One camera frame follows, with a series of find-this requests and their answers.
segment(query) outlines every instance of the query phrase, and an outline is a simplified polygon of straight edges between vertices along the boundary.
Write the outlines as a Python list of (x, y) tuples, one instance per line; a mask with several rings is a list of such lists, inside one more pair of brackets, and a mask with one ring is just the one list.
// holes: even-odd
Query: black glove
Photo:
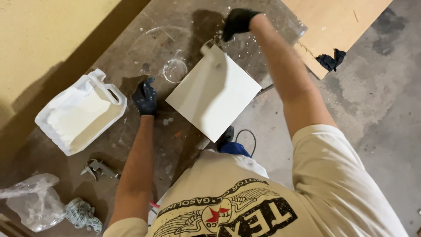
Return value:
[(140, 115), (155, 115), (157, 109), (157, 92), (151, 86), (151, 83), (154, 81), (155, 77), (150, 77), (142, 81), (132, 95), (132, 99)]
[(225, 20), (225, 28), (222, 38), (225, 42), (232, 39), (236, 33), (245, 33), (250, 31), (250, 20), (260, 12), (249, 9), (232, 9)]

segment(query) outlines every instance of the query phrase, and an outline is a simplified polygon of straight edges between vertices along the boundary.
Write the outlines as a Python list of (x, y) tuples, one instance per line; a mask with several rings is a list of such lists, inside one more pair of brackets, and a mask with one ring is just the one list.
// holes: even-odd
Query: workbench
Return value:
[[(123, 117), (85, 150), (69, 157), (36, 128), (8, 166), (8, 185), (34, 174), (54, 174), (60, 178), (60, 183), (54, 188), (61, 201), (66, 204), (81, 197), (89, 202), (96, 208), (95, 216), (104, 222), (105, 230), (119, 181), (101, 176), (95, 182), (89, 174), (81, 176), (80, 173), (89, 159), (103, 160), (117, 173), (122, 172), (139, 126), (139, 112), (131, 95), (140, 81), (154, 76), (152, 86), (158, 94), (158, 108), (151, 199), (160, 199), (209, 143), (208, 138), (165, 102), (165, 98), (202, 58), (200, 47), (210, 39), (219, 40), (218, 32), (223, 29), (224, 19), (230, 9), (238, 7), (264, 11), (278, 33), (291, 45), (306, 30), (282, 2), (275, 0), (235, 3), (224, 0), (151, 1), (91, 67), (91, 70), (99, 68), (104, 71), (107, 75), (104, 82), (114, 84), (128, 98)], [(220, 43), (224, 52), (257, 82), (267, 77), (263, 54), (250, 33), (235, 35), (233, 41)], [(7, 215), (17, 217), (10, 210)], [(75, 229), (67, 220), (33, 235), (96, 236), (95, 232), (88, 232), (85, 228)]]

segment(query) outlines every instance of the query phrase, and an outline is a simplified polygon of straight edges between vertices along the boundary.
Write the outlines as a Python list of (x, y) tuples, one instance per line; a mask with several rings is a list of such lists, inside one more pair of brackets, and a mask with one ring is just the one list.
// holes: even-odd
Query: plastic jug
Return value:
[(124, 114), (127, 98), (113, 84), (104, 84), (105, 77), (100, 69), (83, 75), (35, 118), (40, 129), (67, 156), (83, 151)]

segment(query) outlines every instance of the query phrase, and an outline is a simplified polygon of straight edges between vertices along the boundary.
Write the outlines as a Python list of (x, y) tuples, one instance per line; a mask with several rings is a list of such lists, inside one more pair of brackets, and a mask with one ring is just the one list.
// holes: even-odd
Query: plywood sheet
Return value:
[(316, 57), (333, 49), (348, 51), (392, 0), (282, 0), (308, 27), (294, 48), (319, 78), (328, 71)]
[(216, 142), (260, 89), (214, 45), (165, 101)]

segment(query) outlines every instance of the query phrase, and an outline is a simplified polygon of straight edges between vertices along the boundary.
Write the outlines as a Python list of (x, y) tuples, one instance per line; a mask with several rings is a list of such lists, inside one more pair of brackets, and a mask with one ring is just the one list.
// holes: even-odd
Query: cream t-shirt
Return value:
[(339, 129), (308, 126), (292, 143), (294, 191), (254, 159), (203, 151), (168, 190), (149, 230), (128, 218), (104, 236), (408, 236)]

